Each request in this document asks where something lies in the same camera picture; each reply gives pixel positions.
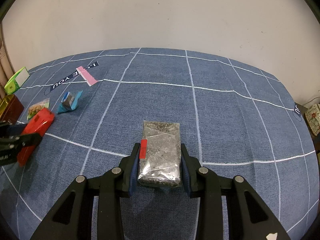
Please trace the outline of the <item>red snack bar wrapper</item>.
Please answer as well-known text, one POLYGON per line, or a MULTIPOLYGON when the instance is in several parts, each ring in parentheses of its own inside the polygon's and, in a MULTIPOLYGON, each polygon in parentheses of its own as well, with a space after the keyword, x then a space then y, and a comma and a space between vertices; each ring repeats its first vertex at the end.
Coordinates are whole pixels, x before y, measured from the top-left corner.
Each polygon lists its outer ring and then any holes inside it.
MULTIPOLYGON (((22 132, 22 135, 36 133, 43 137, 47 132, 48 128, 54 121, 54 114, 47 108, 41 109, 32 119, 29 121, 27 126, 22 132)), ((17 161, 20 167, 24 166, 35 148, 38 146, 40 141, 30 146, 24 146, 20 153, 17 155, 17 161)))

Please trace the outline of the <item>blue cookie wrapper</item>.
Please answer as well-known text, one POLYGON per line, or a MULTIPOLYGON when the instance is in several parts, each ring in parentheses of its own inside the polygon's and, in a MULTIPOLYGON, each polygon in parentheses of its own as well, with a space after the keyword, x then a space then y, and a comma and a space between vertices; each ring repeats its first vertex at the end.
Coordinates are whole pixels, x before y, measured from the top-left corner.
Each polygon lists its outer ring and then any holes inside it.
POLYGON ((74 111, 78 106, 78 100, 82 95, 82 90, 76 93, 65 92, 57 109, 57 114, 74 111))

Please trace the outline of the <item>clear black sesame bar pack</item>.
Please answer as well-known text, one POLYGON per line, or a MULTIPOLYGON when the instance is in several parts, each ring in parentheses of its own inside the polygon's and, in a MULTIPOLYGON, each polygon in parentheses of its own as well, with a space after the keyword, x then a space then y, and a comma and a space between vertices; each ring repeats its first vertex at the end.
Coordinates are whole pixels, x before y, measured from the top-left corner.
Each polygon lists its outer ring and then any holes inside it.
POLYGON ((137 179, 149 187, 181 186, 179 123, 143 121, 137 179))

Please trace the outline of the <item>gold and red tin box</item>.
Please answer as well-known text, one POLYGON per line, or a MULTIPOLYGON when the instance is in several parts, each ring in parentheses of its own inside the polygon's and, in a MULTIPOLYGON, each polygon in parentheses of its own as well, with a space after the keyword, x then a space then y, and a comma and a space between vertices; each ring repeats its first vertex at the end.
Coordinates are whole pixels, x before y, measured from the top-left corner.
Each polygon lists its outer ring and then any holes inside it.
POLYGON ((1 101, 0 120, 16 124, 23 110, 24 106, 16 95, 6 95, 1 101))

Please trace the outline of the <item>small green nut packet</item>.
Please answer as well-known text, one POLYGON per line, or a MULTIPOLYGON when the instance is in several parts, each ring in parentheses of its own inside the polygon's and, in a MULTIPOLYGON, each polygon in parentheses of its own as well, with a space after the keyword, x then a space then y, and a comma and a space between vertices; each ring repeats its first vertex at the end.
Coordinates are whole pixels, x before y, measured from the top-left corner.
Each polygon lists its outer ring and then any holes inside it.
POLYGON ((35 116, 43 108, 49 108, 50 98, 46 98, 38 103, 31 105, 28 108, 27 120, 29 121, 33 116, 35 116))

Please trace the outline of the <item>green tissue pack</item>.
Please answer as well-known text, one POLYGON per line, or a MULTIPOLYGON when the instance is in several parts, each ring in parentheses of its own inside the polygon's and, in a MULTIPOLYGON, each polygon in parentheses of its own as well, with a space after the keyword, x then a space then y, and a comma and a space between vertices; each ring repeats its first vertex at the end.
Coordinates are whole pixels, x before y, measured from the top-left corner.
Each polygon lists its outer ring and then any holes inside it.
POLYGON ((4 90, 7 95, 15 93, 29 78, 29 73, 25 67, 18 70, 6 83, 4 90))

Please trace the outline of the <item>pink wafer stick wrapper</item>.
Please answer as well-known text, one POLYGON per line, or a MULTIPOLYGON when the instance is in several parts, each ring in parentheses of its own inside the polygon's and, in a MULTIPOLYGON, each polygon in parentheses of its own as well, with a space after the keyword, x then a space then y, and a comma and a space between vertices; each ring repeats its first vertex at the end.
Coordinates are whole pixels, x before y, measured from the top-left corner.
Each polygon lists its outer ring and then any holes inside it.
POLYGON ((98 81, 82 66, 76 68, 77 72, 82 76, 89 86, 95 85, 98 81))

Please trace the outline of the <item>floral patterned box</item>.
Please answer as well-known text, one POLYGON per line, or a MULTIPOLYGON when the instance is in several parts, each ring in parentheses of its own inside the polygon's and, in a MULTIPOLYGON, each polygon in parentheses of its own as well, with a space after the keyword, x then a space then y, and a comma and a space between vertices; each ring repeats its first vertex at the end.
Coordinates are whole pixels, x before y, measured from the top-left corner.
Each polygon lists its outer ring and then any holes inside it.
POLYGON ((305 112, 305 118, 314 136, 320 133, 320 106, 316 103, 305 112))

